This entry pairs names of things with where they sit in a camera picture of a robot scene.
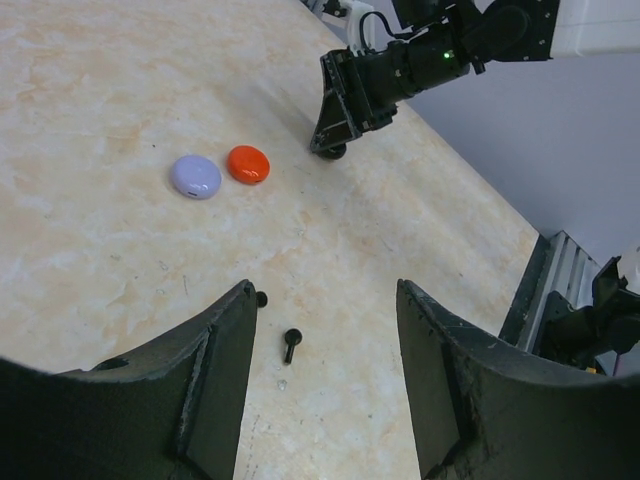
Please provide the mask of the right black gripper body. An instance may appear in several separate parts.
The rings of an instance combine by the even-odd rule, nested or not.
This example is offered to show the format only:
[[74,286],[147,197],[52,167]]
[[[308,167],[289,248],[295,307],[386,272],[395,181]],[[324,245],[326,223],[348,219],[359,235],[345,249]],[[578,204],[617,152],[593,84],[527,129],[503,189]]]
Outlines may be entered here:
[[450,28],[441,25],[375,50],[367,27],[348,27],[352,56],[344,61],[344,111],[357,133],[391,123],[397,104],[470,72],[470,60]]

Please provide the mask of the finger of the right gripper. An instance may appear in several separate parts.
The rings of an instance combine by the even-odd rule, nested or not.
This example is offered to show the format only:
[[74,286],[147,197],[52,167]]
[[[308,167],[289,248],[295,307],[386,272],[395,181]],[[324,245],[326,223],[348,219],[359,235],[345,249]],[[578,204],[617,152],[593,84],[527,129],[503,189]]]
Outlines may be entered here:
[[312,153],[345,153],[346,144],[362,136],[349,108],[347,80],[353,59],[354,55],[348,49],[329,51],[320,59],[323,98],[310,141]]

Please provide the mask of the lilac earbud charging case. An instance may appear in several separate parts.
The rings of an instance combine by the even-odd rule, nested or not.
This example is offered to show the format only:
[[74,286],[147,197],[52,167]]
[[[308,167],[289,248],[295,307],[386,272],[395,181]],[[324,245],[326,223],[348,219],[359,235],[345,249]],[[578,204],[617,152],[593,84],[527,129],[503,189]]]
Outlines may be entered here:
[[211,160],[199,155],[178,158],[169,170],[169,178],[179,193],[197,200],[213,197],[222,183],[220,169]]

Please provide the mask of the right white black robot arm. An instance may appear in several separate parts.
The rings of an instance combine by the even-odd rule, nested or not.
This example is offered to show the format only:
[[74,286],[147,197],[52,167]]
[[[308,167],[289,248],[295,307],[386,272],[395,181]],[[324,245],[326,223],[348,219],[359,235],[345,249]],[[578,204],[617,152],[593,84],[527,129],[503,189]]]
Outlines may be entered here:
[[349,142],[391,124],[397,105],[487,63],[633,53],[636,1],[396,1],[400,31],[375,47],[384,14],[363,1],[317,1],[312,12],[345,23],[348,45],[320,59],[324,93],[312,153],[341,158]]

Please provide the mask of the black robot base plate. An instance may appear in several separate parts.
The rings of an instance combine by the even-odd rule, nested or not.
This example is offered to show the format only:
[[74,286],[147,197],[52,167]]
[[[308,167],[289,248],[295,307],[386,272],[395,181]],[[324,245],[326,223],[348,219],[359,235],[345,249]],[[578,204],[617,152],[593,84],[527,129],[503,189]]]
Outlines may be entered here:
[[551,239],[536,241],[499,337],[582,370],[610,377],[638,374],[639,245],[600,265],[592,282],[593,303],[574,308],[557,291],[541,302]]

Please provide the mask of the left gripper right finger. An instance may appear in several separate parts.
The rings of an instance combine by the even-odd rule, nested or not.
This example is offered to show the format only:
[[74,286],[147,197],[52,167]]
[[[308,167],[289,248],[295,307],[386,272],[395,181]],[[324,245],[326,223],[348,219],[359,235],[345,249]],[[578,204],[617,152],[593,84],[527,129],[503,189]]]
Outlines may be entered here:
[[397,328],[424,479],[635,479],[639,379],[522,351],[409,280]]

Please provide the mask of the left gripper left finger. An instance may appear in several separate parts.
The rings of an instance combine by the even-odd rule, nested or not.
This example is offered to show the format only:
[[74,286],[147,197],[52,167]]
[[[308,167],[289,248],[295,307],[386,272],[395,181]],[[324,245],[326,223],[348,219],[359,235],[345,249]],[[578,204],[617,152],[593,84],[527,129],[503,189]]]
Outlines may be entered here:
[[89,371],[1,363],[5,479],[230,479],[257,322],[242,281]]

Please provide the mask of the orange round case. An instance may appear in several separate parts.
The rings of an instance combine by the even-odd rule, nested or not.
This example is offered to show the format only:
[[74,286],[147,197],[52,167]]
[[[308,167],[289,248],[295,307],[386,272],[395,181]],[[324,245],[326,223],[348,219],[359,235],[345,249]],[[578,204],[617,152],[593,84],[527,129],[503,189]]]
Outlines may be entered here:
[[230,175],[240,183],[255,185],[270,174],[270,162],[259,149],[250,145],[238,145],[230,150],[226,162]]

